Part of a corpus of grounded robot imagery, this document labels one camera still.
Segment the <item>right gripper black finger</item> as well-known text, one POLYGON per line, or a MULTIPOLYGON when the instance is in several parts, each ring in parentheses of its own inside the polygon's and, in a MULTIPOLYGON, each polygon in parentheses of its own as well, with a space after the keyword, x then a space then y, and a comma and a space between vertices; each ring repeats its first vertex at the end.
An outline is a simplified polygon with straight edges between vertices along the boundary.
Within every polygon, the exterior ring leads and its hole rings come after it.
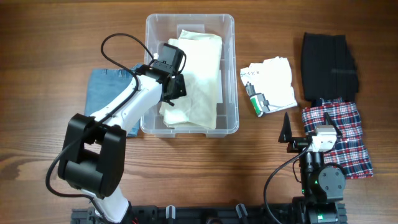
POLYGON ((333 126, 335 132, 336 132, 336 136, 337 137, 342 137, 343 134, 342 132, 338 129, 336 123, 331 119, 330 115, 327 112, 324 112, 323 117, 325 119, 325 124, 326 125, 330 125, 333 126))
POLYGON ((284 122, 278 138, 279 143, 287 143, 292 141, 292 130, 288 112, 285 112, 284 122))

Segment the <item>cream cloth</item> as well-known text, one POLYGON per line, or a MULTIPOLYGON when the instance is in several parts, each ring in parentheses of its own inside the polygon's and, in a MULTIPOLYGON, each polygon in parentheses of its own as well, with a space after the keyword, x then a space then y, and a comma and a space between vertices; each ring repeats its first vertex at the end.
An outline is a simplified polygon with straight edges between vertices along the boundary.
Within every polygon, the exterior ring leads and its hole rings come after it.
POLYGON ((179 38, 169 39, 168 43, 187 55, 185 66, 180 67, 187 95, 173 100, 173 106, 162 103, 159 113, 164 117, 164 124, 169 128, 198 126, 215 129, 222 38, 183 30, 179 38))

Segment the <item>blue jeans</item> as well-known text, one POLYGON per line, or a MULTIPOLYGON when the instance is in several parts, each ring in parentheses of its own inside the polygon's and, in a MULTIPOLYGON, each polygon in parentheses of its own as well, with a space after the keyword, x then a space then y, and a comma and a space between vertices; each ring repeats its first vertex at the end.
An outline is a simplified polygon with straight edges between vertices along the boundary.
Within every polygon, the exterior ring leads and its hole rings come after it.
POLYGON ((84 115, 92 115, 104 108, 126 89, 131 80, 131 74, 124 69, 94 69, 88 82, 84 115))

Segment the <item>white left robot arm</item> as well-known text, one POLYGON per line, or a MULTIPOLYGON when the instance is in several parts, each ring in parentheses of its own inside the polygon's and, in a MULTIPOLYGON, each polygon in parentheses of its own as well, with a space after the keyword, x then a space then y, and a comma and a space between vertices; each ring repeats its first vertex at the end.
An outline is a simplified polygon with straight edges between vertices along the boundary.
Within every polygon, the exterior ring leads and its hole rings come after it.
POLYGON ((127 132, 157 103, 187 94, 183 75, 138 75, 110 104, 69 121, 64 146, 52 163, 58 176, 89 199, 105 223, 122 223, 130 203, 119 183, 124 173, 127 132))

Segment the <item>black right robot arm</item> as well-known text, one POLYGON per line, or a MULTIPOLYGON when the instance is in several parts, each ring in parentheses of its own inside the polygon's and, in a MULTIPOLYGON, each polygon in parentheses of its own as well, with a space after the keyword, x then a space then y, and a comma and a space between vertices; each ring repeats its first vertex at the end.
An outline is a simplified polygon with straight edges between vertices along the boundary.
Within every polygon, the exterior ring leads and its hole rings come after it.
POLYGON ((305 137, 294 137, 288 114, 279 136, 280 143, 287 143, 288 153, 298 153, 302 196, 294 197, 289 208, 289 223, 347 223, 343 191, 346 185, 344 168, 335 163, 324 161, 324 155, 330 152, 342 137, 330 115, 323 114, 325 123, 318 125, 305 137))

